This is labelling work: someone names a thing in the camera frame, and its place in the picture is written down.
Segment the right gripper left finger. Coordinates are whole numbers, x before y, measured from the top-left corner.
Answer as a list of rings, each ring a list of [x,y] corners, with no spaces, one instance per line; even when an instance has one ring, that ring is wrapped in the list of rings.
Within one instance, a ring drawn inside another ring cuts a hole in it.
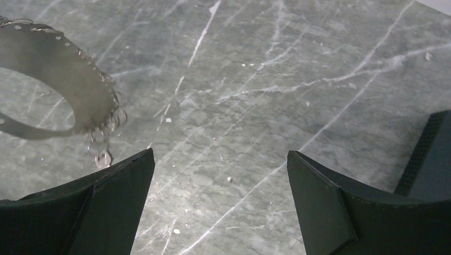
[[[143,150],[57,187],[1,201],[1,254],[130,254],[155,169]]]

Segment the metal keyring disc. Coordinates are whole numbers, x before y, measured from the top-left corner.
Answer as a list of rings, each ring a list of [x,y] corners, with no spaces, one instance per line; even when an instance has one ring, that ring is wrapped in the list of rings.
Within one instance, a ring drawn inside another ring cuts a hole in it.
[[[34,78],[58,92],[70,105],[75,123],[47,130],[1,115],[1,131],[26,140],[83,134],[106,143],[110,132],[128,119],[114,90],[115,80],[63,32],[30,19],[1,17],[1,67]]]

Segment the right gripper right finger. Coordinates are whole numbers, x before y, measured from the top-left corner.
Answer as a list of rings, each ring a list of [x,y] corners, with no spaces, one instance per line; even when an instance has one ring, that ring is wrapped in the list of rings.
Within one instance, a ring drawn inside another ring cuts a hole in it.
[[[287,172],[307,254],[450,254],[450,201],[376,189],[291,150]]]

